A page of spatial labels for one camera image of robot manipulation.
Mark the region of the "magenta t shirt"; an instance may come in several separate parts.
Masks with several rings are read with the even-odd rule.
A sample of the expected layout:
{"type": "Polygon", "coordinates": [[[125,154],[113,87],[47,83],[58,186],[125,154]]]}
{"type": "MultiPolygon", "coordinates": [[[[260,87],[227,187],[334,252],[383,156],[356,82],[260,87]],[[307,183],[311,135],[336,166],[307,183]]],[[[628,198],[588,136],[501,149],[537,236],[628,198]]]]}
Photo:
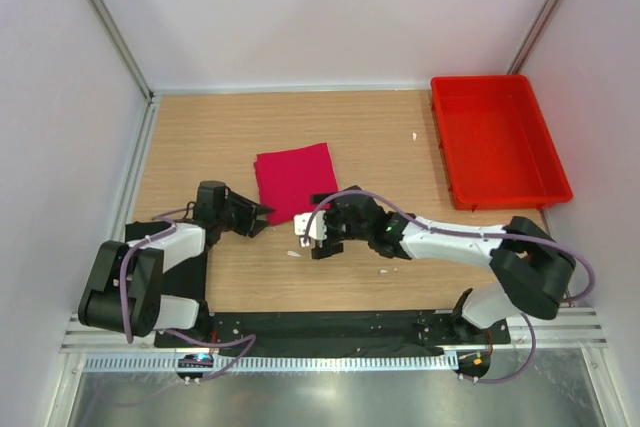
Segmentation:
{"type": "Polygon", "coordinates": [[[254,162],[260,203],[272,209],[267,220],[272,226],[291,221],[295,215],[311,212],[316,194],[334,193],[338,183],[326,143],[260,153],[254,162]]]}

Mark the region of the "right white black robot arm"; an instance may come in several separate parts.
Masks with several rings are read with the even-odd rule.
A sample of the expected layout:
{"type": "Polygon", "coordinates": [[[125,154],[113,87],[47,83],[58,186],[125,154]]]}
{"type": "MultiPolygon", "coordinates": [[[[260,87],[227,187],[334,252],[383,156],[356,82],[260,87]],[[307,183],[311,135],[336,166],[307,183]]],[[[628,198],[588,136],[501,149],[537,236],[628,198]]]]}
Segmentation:
{"type": "Polygon", "coordinates": [[[354,240],[385,258],[445,260],[492,273],[494,283],[464,291],[452,310],[452,334],[464,343],[514,315],[555,319],[576,267],[574,255],[526,217],[505,225],[442,223],[359,187],[315,195],[312,202],[312,212],[295,217],[294,231],[315,260],[354,240]]]}

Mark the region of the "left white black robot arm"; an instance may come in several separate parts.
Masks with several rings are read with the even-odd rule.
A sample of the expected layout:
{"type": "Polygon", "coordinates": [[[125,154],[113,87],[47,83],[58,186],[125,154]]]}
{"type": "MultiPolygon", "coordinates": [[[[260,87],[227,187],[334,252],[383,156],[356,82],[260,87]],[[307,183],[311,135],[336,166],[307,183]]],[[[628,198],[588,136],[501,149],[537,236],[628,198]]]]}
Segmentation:
{"type": "Polygon", "coordinates": [[[175,292],[165,276],[192,260],[205,265],[225,232],[256,237],[274,212],[223,182],[202,182],[194,201],[153,217],[154,233],[100,245],[80,299],[79,322],[122,333],[128,342],[163,332],[192,347],[204,345],[212,334],[204,296],[175,292]]]}

